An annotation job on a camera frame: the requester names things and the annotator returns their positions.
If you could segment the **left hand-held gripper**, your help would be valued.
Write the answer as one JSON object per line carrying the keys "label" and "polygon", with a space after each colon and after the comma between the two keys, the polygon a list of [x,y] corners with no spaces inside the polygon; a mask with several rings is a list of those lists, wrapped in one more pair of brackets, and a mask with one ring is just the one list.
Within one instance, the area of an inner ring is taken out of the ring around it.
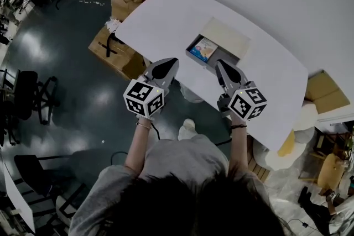
{"label": "left hand-held gripper", "polygon": [[127,109],[144,118],[151,118],[165,105],[165,95],[179,69],[175,57],[150,64],[137,80],[132,79],[123,94]]}

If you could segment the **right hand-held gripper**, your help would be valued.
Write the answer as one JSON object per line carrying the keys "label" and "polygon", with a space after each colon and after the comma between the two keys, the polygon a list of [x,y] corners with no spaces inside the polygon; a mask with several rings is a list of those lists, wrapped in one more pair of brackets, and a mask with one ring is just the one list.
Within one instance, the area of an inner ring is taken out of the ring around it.
{"label": "right hand-held gripper", "polygon": [[254,81],[249,81],[244,72],[225,60],[217,60],[215,71],[220,86],[227,93],[235,89],[232,96],[222,94],[217,101],[224,116],[234,113],[243,121],[258,117],[268,104]]}

